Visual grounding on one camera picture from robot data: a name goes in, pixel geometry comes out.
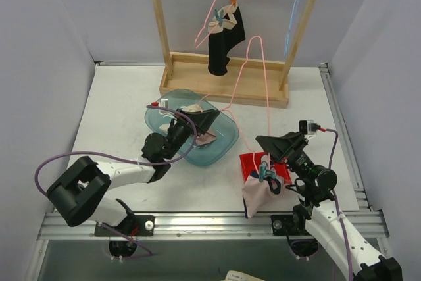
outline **paper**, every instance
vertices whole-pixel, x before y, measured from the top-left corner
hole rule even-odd
[[[264,281],[238,271],[228,271],[224,281]]]

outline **screw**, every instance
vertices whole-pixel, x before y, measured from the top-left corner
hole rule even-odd
[[[154,227],[154,224],[153,224],[153,222],[152,222],[152,221],[148,220],[148,221],[145,223],[145,229],[146,229],[146,230],[151,231],[151,230],[153,230],[153,227]]]
[[[282,222],[280,220],[274,220],[272,225],[276,230],[280,230],[282,228]]]

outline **red container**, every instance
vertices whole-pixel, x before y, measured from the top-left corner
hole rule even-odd
[[[255,162],[256,162],[257,168],[262,163],[262,157],[264,155],[265,155],[265,152],[255,153]],[[241,161],[241,169],[243,171],[243,178],[245,182],[247,177],[250,175],[250,172],[255,169],[255,166],[253,164],[253,154],[252,153],[241,154],[239,156],[239,160]],[[276,174],[285,179],[285,184],[292,184],[291,177],[289,176],[289,171],[286,165],[275,163],[274,166],[275,166]]]

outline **pink fabric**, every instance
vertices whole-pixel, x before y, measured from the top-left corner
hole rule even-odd
[[[208,132],[196,138],[196,144],[198,146],[203,146],[212,143],[214,140],[216,140],[215,131],[212,128],[209,128]]]
[[[281,185],[284,184],[282,177],[277,177]],[[267,201],[279,197],[270,191],[269,184],[266,180],[259,182],[259,179],[249,176],[244,183],[243,198],[247,208],[247,217],[251,218]]]

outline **blue hanger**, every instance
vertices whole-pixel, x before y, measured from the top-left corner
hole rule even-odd
[[[294,0],[294,5],[292,7],[291,19],[289,20],[289,28],[288,28],[287,35],[285,37],[285,48],[284,48],[284,57],[285,58],[287,58],[287,55],[288,55],[289,35],[291,33],[292,24],[293,24],[293,21],[294,21],[294,18],[295,18],[295,14],[297,13],[297,8],[298,8],[299,2],[300,2],[300,0]]]
[[[218,10],[215,9],[215,18],[216,18],[216,21],[219,22],[219,26],[222,26],[222,22],[224,20],[224,9],[221,9],[220,16],[218,16]]]

